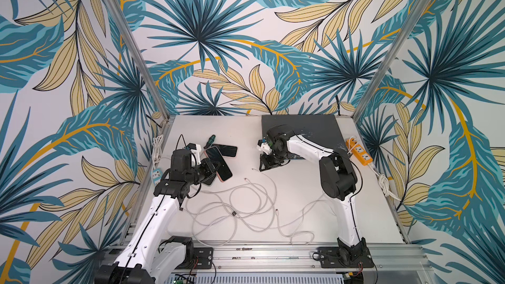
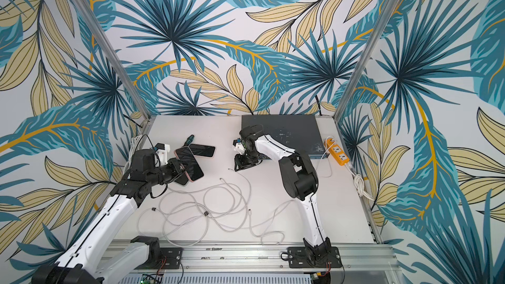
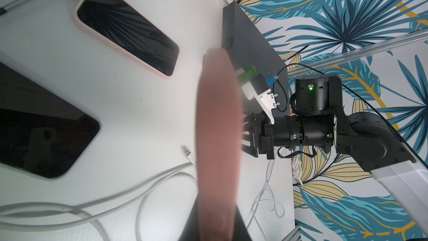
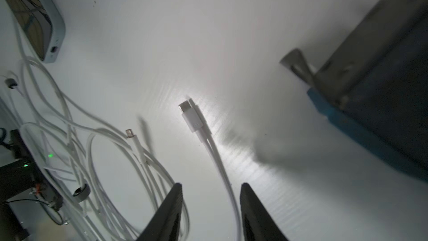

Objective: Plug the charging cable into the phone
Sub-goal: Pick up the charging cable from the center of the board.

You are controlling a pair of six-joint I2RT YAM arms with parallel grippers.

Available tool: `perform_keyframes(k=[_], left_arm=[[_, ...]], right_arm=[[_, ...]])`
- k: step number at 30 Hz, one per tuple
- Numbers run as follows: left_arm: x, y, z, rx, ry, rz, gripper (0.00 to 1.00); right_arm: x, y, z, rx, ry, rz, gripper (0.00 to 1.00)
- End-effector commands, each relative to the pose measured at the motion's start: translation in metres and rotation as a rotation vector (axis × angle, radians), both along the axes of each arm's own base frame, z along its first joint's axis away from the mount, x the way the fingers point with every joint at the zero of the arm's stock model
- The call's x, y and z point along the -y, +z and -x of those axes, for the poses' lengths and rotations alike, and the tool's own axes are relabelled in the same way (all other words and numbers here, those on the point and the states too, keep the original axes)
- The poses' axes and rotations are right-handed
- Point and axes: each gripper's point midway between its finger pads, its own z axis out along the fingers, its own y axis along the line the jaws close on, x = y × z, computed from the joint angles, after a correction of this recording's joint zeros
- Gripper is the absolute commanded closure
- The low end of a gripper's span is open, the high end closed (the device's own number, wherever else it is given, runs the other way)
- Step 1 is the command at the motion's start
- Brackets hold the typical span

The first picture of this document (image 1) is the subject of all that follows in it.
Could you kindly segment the phone with pink case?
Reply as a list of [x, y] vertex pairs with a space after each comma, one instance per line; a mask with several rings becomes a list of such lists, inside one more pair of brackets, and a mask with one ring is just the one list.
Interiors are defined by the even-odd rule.
[[205, 155], [213, 162], [220, 181], [228, 181], [233, 176], [230, 167], [218, 147], [209, 147], [205, 150]]

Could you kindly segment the phone with white case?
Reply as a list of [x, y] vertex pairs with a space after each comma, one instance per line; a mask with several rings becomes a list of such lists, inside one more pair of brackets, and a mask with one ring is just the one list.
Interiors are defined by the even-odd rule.
[[236, 146], [221, 144], [214, 144], [213, 146], [217, 147], [221, 155], [224, 157], [235, 158], [238, 153], [238, 148]]

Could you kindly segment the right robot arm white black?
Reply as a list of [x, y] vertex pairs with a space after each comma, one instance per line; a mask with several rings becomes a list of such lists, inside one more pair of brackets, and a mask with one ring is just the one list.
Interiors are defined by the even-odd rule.
[[366, 241], [360, 236], [355, 209], [358, 178], [347, 151], [323, 147], [296, 134], [288, 125], [269, 129], [266, 136], [258, 140], [256, 148], [261, 152], [261, 172], [281, 167], [289, 155], [317, 164], [323, 192], [338, 200], [335, 212], [339, 223], [337, 258], [349, 266], [366, 256]]

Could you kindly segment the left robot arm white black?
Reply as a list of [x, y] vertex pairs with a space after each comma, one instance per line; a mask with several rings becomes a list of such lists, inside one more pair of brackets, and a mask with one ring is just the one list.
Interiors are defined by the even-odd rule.
[[189, 198], [192, 185], [201, 186], [216, 177], [219, 163], [200, 159], [198, 151], [177, 149], [170, 168], [154, 190], [149, 211], [132, 239], [113, 264], [102, 265], [95, 283], [164, 283], [180, 266], [193, 267], [197, 260], [193, 240], [172, 236], [163, 241], [168, 223]]

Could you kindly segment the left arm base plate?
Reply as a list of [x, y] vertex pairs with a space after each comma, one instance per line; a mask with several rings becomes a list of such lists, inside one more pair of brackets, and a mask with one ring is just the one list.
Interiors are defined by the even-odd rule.
[[211, 270], [214, 249], [212, 247], [193, 248], [176, 270]]

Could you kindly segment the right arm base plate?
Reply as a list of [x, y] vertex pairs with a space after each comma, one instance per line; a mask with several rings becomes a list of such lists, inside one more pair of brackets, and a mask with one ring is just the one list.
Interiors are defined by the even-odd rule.
[[368, 247], [318, 247], [312, 259], [319, 262], [323, 269], [367, 269], [374, 268], [372, 255]]

